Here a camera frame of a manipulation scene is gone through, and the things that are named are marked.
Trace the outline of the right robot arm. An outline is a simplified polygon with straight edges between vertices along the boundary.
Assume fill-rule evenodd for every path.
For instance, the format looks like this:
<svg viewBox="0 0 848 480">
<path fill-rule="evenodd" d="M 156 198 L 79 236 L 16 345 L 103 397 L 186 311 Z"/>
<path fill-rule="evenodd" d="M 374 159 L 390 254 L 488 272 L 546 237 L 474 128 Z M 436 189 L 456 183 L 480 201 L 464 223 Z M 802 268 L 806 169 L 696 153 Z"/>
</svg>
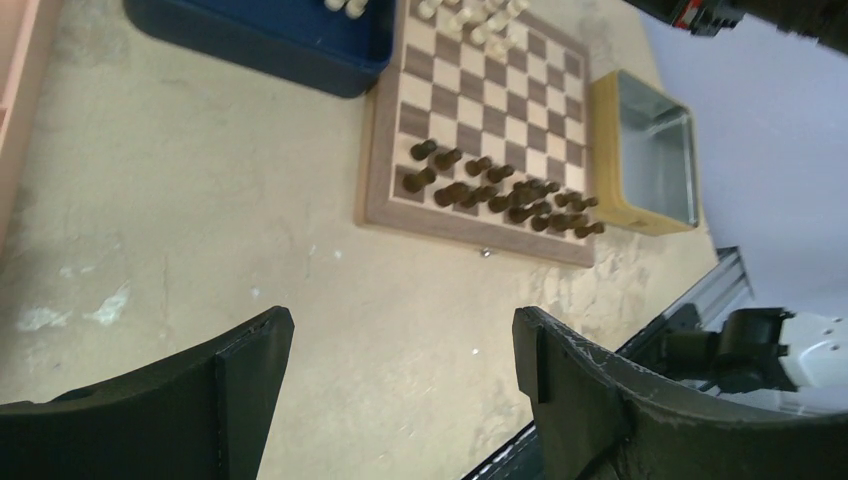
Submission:
<svg viewBox="0 0 848 480">
<path fill-rule="evenodd" d="M 624 1 L 671 28 L 714 37 L 746 14 L 847 56 L 847 1 Z M 698 179 L 684 130 L 688 221 L 626 200 L 626 71 L 595 81 L 594 193 L 602 222 L 645 234 L 698 226 Z M 847 411 L 798 416 L 707 391 L 847 386 L 847 319 L 781 307 L 695 327 L 696 305 L 655 317 L 610 351 L 538 307 L 512 323 L 518 386 L 531 401 L 537 454 L 505 461 L 508 479 L 847 479 Z"/>
</svg>

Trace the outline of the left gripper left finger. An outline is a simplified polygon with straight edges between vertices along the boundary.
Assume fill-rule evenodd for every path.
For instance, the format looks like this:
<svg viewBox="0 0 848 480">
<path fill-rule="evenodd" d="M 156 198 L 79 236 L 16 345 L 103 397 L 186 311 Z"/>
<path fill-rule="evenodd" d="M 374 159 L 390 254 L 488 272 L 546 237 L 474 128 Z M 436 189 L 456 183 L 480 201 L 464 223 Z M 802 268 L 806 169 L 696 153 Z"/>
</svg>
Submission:
<svg viewBox="0 0 848 480">
<path fill-rule="evenodd" d="M 295 326 L 275 306 L 199 345 L 1 408 L 5 479 L 253 479 Z"/>
</svg>

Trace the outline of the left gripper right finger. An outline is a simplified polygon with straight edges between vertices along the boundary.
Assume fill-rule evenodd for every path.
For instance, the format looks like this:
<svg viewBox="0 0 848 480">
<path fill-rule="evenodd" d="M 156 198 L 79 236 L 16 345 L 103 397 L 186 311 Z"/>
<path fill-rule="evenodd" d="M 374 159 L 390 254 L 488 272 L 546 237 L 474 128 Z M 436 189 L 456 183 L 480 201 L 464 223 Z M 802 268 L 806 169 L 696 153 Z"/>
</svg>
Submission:
<svg viewBox="0 0 848 480">
<path fill-rule="evenodd" d="M 798 315 L 734 311 L 718 332 L 675 329 L 656 358 L 615 360 L 633 434 L 610 464 L 616 479 L 843 479 L 847 416 L 800 416 L 736 403 L 730 395 L 813 383 L 805 352 L 786 334 Z"/>
</svg>

